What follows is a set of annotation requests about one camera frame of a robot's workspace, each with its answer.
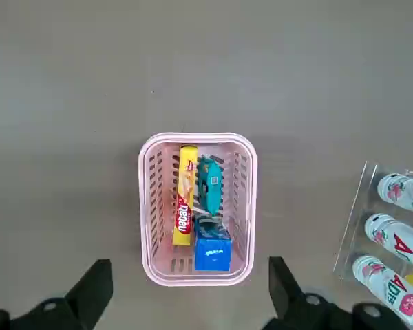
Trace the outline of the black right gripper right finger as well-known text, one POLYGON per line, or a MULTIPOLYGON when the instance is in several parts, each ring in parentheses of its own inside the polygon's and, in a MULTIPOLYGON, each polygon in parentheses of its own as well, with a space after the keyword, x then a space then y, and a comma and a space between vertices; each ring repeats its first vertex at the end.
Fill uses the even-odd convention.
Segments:
POLYGON ((305 293, 280 256, 268 259, 269 294, 277 313, 265 329, 407 329, 390 309, 361 302, 348 312, 316 293, 305 293))

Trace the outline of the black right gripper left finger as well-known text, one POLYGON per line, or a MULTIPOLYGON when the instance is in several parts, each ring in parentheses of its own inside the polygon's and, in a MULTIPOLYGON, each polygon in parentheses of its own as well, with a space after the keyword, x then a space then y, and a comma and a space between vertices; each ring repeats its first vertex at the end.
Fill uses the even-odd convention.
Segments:
POLYGON ((0 329, 93 329, 112 296, 112 262, 98 259, 66 295, 48 298, 14 319, 0 309, 0 329))

